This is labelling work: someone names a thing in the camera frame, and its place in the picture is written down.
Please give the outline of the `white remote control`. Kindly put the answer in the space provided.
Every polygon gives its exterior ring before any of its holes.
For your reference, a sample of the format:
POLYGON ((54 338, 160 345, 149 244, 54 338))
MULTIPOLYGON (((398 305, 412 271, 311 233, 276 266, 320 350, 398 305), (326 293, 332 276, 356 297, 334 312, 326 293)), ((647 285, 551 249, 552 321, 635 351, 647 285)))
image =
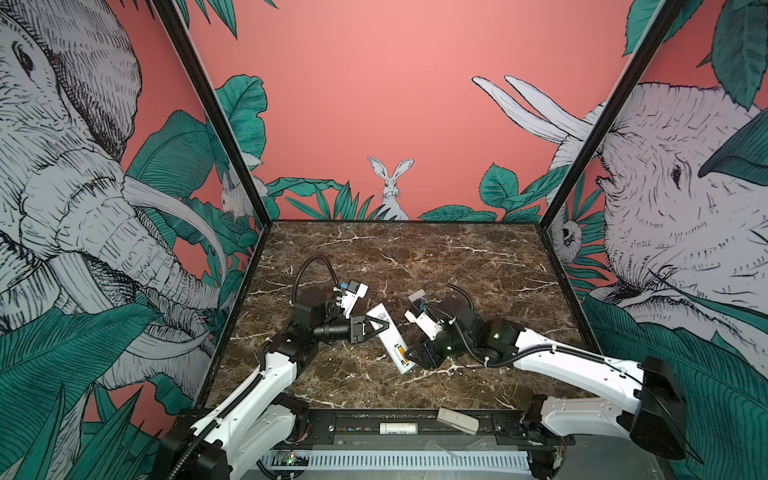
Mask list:
POLYGON ((392 319, 386 307, 382 303, 379 303, 371 310, 369 310, 367 315, 379 318, 387 317, 387 319, 390 321, 390 326, 388 329, 385 329, 383 332, 378 334, 377 338, 381 341, 387 354, 395 364, 398 372, 401 375, 405 375, 406 373, 410 372, 416 366, 416 364, 410 360, 407 366, 402 364, 402 357, 398 353, 397 347, 401 346, 407 353, 408 346, 406 345, 400 331, 396 326, 395 321, 392 319))

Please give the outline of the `orange battery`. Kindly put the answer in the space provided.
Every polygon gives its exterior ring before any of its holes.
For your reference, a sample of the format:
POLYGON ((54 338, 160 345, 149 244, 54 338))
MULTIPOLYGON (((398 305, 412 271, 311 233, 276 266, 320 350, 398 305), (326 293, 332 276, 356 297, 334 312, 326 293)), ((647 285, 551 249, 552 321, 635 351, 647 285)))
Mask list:
POLYGON ((401 346, 398 346, 397 350, 400 356, 402 357, 402 364, 407 366, 409 364, 409 360, 406 357, 406 351, 401 346))

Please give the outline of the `white battery cover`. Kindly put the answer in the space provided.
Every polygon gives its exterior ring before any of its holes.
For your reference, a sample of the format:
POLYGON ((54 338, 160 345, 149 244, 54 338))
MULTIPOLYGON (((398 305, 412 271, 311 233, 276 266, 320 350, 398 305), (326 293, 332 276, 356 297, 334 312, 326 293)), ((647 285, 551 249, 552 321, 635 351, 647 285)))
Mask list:
POLYGON ((426 296, 426 292, 423 289, 420 289, 411 295, 408 296, 408 299, 410 302, 415 302, 417 300, 423 299, 426 296))

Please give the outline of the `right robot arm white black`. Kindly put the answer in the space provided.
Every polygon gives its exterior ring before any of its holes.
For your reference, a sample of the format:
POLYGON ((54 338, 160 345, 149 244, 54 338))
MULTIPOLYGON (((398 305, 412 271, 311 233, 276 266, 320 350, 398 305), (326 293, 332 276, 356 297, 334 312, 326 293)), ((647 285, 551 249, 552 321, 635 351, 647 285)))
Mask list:
POLYGON ((625 438, 671 460, 688 456, 687 402, 672 368, 653 356, 616 359, 550 339, 521 324, 479 315, 460 287, 440 302, 422 291, 410 295, 408 321, 423 331, 405 350, 407 360, 436 370, 449 357, 471 356, 486 369, 516 368, 588 392, 581 399, 534 400, 527 421, 544 431, 625 438))

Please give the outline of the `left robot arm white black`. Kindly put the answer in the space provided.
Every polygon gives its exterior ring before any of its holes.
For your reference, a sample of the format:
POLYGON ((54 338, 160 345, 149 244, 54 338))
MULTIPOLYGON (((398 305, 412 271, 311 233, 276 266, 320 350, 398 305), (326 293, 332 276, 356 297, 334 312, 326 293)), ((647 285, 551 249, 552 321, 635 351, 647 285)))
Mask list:
POLYGON ((367 286, 332 278, 331 293, 300 291, 293 283, 292 312, 285 326, 266 341, 259 366, 220 405, 189 426, 174 426, 158 449, 152 479, 240 479, 258 467, 270 479, 296 479, 304 465, 291 460, 285 471, 263 463, 279 443, 296 445, 312 430, 308 404, 286 394, 316 356, 322 343, 364 343, 392 327, 381 305, 355 315, 367 286))

